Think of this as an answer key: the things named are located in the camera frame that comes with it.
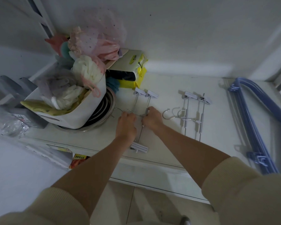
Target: white plastic bin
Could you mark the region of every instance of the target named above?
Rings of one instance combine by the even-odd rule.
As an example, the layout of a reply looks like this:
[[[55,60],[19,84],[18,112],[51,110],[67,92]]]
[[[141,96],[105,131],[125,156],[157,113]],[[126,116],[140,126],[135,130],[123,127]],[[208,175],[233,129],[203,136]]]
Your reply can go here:
[[[52,116],[43,112],[35,113],[50,123],[71,129],[78,129],[86,123],[103,99],[106,93],[105,75],[99,81],[97,87],[101,91],[101,96],[96,98],[93,96],[93,93],[90,93],[71,113],[59,116]],[[42,100],[39,89],[35,89],[25,100]]]

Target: yellow plastic packaging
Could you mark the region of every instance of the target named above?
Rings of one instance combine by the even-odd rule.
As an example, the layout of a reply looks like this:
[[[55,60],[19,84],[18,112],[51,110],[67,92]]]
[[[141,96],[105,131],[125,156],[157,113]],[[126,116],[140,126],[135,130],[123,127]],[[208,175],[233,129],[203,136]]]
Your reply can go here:
[[[144,67],[144,64],[148,61],[146,56],[144,54],[141,55],[139,58],[139,63],[142,64],[142,68],[138,67],[138,79],[136,81],[128,81],[128,80],[119,80],[120,82],[120,88],[132,88],[135,89],[136,87],[140,87],[141,83],[143,81],[143,78],[145,77],[145,74],[147,72],[147,69]]]

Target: plastic bottle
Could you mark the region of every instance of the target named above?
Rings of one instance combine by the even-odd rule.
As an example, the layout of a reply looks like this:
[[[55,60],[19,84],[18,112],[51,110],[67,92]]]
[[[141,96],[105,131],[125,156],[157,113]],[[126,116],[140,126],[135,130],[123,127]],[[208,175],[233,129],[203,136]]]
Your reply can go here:
[[[27,125],[0,107],[0,134],[20,138],[28,129]]]

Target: sleeve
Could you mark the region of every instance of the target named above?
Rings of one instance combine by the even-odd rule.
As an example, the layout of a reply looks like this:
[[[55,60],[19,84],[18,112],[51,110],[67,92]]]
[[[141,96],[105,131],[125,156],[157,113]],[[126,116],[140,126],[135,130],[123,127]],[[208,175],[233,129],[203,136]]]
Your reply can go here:
[[[86,210],[71,194],[50,187],[44,189],[24,212],[0,217],[0,224],[85,224],[90,220]]]
[[[202,194],[226,224],[281,224],[281,174],[261,175],[231,157],[207,176]]]

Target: floor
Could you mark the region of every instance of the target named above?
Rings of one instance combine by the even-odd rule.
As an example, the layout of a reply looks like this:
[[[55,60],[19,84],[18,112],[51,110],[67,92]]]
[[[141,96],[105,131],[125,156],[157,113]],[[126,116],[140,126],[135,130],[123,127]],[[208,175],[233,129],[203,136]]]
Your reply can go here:
[[[191,225],[219,225],[209,204],[109,181],[90,218],[92,225],[154,221],[179,224],[186,215]]]

